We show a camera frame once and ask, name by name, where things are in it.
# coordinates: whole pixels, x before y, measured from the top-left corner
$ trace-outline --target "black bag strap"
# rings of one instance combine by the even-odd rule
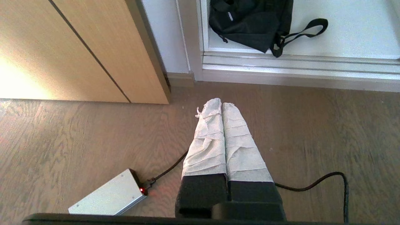
[[[316,26],[322,26],[322,29],[317,33],[317,34],[302,34],[305,30],[310,29],[312,27],[316,27]],[[298,39],[301,36],[307,36],[309,38],[318,36],[320,34],[322,34],[323,32],[325,32],[325,30],[328,28],[328,20],[327,19],[322,19],[322,18],[318,18],[315,20],[311,20],[308,25],[306,26],[306,28],[304,28],[304,30],[298,32],[298,33],[293,33],[293,34],[288,34],[286,36],[281,36],[279,37],[279,40],[277,41],[277,43],[275,43],[278,46],[278,49],[274,49],[273,47],[271,47],[271,51],[272,54],[275,57],[280,57],[283,53],[283,47],[285,47],[287,44],[291,43],[292,41]],[[285,40],[289,37],[295,36],[292,40],[285,42]]]

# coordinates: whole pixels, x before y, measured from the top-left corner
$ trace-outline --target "cabinet door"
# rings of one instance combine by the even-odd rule
[[[128,102],[48,0],[0,1],[0,98]]]
[[[168,103],[136,0],[53,1],[132,102]]]

